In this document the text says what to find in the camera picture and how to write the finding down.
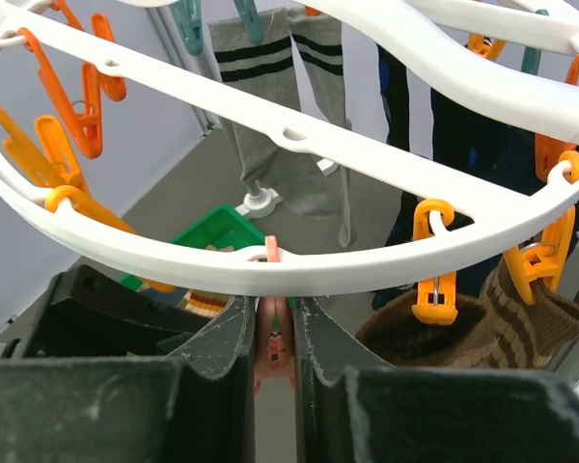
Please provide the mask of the brown striped sock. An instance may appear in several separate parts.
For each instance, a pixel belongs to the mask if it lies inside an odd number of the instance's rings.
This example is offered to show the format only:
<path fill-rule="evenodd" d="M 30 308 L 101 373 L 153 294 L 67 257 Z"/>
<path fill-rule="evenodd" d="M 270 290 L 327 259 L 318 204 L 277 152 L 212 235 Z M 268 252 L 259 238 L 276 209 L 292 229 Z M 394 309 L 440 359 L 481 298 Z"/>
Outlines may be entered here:
<path fill-rule="evenodd" d="M 491 368 L 542 369 L 566 343 L 579 338 L 579 305 L 534 281 L 533 304 L 526 303 L 501 260 L 488 275 L 480 298 L 495 314 Z"/>
<path fill-rule="evenodd" d="M 416 296 L 413 289 L 390 301 L 355 338 L 396 367 L 485 367 L 496 346 L 494 312 L 477 298 L 458 295 L 455 322 L 428 325 L 411 311 Z"/>

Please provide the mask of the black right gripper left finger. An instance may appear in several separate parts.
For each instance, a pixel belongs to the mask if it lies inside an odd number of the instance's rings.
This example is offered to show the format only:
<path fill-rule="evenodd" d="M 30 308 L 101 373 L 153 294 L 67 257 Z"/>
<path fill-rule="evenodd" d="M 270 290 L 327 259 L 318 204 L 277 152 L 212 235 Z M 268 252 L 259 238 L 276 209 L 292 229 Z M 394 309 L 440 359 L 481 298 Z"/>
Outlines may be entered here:
<path fill-rule="evenodd" d="M 0 361 L 0 462 L 252 462 L 252 297 L 164 357 Z"/>

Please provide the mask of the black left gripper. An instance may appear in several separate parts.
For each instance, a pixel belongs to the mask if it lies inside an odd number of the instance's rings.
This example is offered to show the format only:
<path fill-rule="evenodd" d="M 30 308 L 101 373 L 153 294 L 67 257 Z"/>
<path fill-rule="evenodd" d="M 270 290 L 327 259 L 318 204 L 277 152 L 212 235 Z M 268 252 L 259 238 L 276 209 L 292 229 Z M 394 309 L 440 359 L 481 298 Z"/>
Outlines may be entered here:
<path fill-rule="evenodd" d="M 209 322 L 82 264 L 53 277 L 31 333 L 9 341 L 2 357 L 164 356 Z"/>

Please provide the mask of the pink clip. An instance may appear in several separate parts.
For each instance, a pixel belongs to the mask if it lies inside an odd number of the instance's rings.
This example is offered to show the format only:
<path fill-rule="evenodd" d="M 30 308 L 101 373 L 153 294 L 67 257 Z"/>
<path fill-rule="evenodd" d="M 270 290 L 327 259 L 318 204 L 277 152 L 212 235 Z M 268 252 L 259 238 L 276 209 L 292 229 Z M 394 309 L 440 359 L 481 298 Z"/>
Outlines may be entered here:
<path fill-rule="evenodd" d="M 296 388 L 293 316 L 287 297 L 264 296 L 256 310 L 254 394 L 263 381 L 282 377 Z"/>

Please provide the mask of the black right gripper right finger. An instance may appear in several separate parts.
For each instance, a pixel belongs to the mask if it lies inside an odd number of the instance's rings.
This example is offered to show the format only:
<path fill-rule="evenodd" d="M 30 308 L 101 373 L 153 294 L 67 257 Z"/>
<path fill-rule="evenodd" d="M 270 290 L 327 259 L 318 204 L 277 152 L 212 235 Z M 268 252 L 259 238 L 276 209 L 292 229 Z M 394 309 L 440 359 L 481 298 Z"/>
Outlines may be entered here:
<path fill-rule="evenodd" d="M 579 462 L 579 398 L 536 371 L 395 368 L 299 298 L 301 462 Z"/>

